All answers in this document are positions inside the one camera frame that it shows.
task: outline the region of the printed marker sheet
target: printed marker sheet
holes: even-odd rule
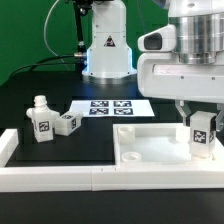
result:
[[[153,117],[148,100],[72,101],[70,111],[82,111],[84,117]]]

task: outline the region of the green wall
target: green wall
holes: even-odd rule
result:
[[[167,12],[150,0],[139,0],[146,31],[155,30],[167,23]],[[33,64],[52,56],[43,41],[43,27],[47,13],[55,0],[1,0],[0,1],[0,85],[19,67]],[[124,0],[127,6],[127,42],[133,49],[134,66],[140,52],[137,39],[144,34],[138,13],[137,0]],[[91,14],[83,18],[87,46],[91,43]],[[77,39],[72,4],[64,0],[52,14],[48,41],[58,54],[76,51]],[[43,70],[64,70],[63,66],[44,67]]]

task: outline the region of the white bottle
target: white bottle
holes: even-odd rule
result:
[[[36,96],[32,110],[34,135],[38,142],[53,140],[51,110],[47,107],[45,96]]]

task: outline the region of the black tabletop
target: black tabletop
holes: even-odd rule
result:
[[[150,99],[153,118],[84,118],[82,127],[70,137],[37,144],[25,115],[36,95],[45,95],[50,109],[61,114],[68,111],[72,100],[143,99],[136,83],[103,86],[84,83],[73,72],[18,73],[0,87],[0,133],[17,128],[20,137],[20,145],[7,166],[113,164],[113,124],[181,122],[173,101]],[[212,104],[190,106],[195,111],[216,111]],[[77,144],[71,146],[74,139]],[[101,148],[96,147],[96,140]],[[40,145],[45,147],[45,154],[39,150]],[[1,193],[0,223],[221,224],[224,190]]]

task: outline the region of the white cube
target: white cube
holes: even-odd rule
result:
[[[67,112],[55,120],[55,134],[68,136],[81,126],[82,112]]]

